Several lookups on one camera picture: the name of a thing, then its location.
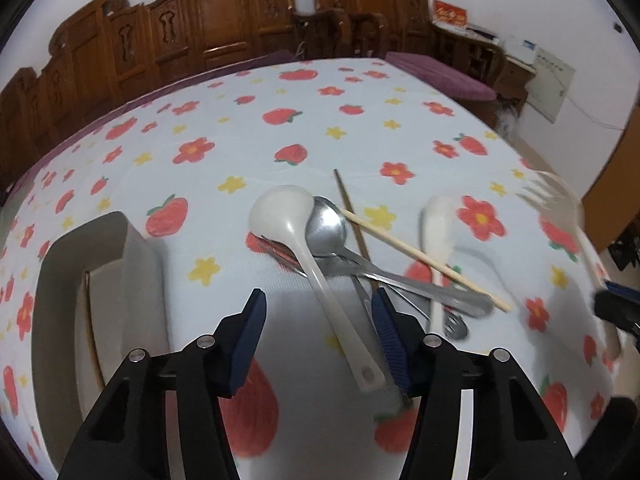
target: stainless steel spoon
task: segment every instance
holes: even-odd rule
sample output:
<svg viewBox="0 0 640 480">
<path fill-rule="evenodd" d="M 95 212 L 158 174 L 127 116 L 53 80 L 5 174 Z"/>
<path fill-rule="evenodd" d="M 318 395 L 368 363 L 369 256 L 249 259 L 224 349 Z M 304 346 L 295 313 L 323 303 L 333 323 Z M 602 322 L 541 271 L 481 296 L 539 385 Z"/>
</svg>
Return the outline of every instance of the stainless steel spoon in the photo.
<svg viewBox="0 0 640 480">
<path fill-rule="evenodd" d="M 412 294 L 439 301 L 472 317 L 487 316 L 494 307 L 494 303 L 488 295 L 444 288 L 386 272 L 359 254 L 348 250 L 344 246 L 347 238 L 347 221 L 337 206 L 324 197 L 314 197 L 314 208 L 306 223 L 305 238 L 313 256 L 340 256 L 343 258 L 345 261 L 342 261 L 340 272 L 344 274 L 356 274 L 379 280 L 407 290 Z"/>
</svg>

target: white plastic fork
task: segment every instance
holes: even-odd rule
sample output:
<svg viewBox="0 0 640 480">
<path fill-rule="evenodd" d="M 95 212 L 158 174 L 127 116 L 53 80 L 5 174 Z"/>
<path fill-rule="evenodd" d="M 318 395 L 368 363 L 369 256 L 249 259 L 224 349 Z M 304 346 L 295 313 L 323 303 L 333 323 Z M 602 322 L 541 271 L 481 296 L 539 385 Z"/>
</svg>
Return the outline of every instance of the white plastic fork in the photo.
<svg viewBox="0 0 640 480">
<path fill-rule="evenodd" d="M 569 189 L 566 182 L 553 173 L 536 172 L 542 180 L 533 181 L 533 186 L 525 186 L 528 194 L 518 193 L 521 199 L 538 211 L 558 229 L 569 233 L 578 242 L 580 252 L 587 267 L 589 278 L 594 288 L 604 288 L 604 282 L 598 276 L 590 257 L 589 247 L 585 242 L 586 236 L 582 232 L 584 226 L 584 210 L 582 202 Z M 620 338 L 618 330 L 609 322 L 604 322 L 605 343 L 607 356 L 615 360 L 620 355 Z"/>
</svg>

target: blue gripper pad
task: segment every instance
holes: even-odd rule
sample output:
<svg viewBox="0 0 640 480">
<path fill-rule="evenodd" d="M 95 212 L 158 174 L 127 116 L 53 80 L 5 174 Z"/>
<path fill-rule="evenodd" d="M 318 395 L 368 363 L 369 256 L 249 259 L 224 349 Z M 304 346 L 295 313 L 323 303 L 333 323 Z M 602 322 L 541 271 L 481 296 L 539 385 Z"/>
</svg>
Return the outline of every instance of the blue gripper pad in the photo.
<svg viewBox="0 0 640 480">
<path fill-rule="evenodd" d="M 398 316 L 398 313 L 382 287 L 371 298 L 371 316 L 391 375 L 396 385 L 407 393 L 412 381 L 409 377 L 407 352 L 394 322 L 394 316 Z"/>
</svg>

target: metal screw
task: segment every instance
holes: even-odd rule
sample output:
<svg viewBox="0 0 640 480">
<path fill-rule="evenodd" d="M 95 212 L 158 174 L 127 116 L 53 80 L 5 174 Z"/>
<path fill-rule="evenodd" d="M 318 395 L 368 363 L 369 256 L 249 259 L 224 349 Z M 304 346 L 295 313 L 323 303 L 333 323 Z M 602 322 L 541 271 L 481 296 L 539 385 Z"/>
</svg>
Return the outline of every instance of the metal screw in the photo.
<svg viewBox="0 0 640 480">
<path fill-rule="evenodd" d="M 422 340 L 422 342 L 425 345 L 430 346 L 431 348 L 437 348 L 442 344 L 442 339 L 440 339 L 435 334 L 428 334 L 424 336 L 424 339 Z"/>
<path fill-rule="evenodd" d="M 136 348 L 135 350 L 129 352 L 129 361 L 131 361 L 132 363 L 140 362 L 145 358 L 145 355 L 146 353 L 142 348 Z"/>
<path fill-rule="evenodd" d="M 504 348 L 498 348 L 494 352 L 494 357 L 501 363 L 505 363 L 509 360 L 511 354 L 509 354 L 509 352 L 507 352 Z"/>
<path fill-rule="evenodd" d="M 200 348 L 210 348 L 216 344 L 216 339 L 212 335 L 201 335 L 196 341 Z"/>
</svg>

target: floral tablecloth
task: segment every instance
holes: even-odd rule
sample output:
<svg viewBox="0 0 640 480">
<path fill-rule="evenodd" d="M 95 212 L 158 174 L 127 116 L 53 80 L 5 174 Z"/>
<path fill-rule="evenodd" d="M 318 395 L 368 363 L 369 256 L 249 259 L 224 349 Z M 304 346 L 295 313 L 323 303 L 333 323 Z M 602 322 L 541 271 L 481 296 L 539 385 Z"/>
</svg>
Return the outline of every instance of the floral tablecloth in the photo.
<svg viewBox="0 0 640 480">
<path fill-rule="evenodd" d="M 449 265 L 514 305 L 510 314 L 467 319 L 470 338 L 458 347 L 509 349 L 579 450 L 609 399 L 613 364 L 590 314 L 577 244 L 515 196 L 533 177 L 526 161 L 412 76 L 380 60 L 334 59 L 175 91 L 98 128 L 40 171 L 0 261 L 0 407 L 45 479 L 56 472 L 40 437 L 30 359 L 40 263 L 65 232 L 113 210 L 162 255 L 173 349 L 241 310 L 252 288 L 267 293 L 248 384 L 222 403 L 243 479 L 398 478 L 415 407 L 391 384 L 358 391 L 308 283 L 248 234 L 249 209 L 272 186 L 298 184 L 340 203 L 333 168 L 358 214 L 416 246 L 429 197 L 454 200 Z M 383 268 L 430 280 L 428 267 L 367 242 Z M 331 283 L 374 346 L 351 282 Z"/>
</svg>

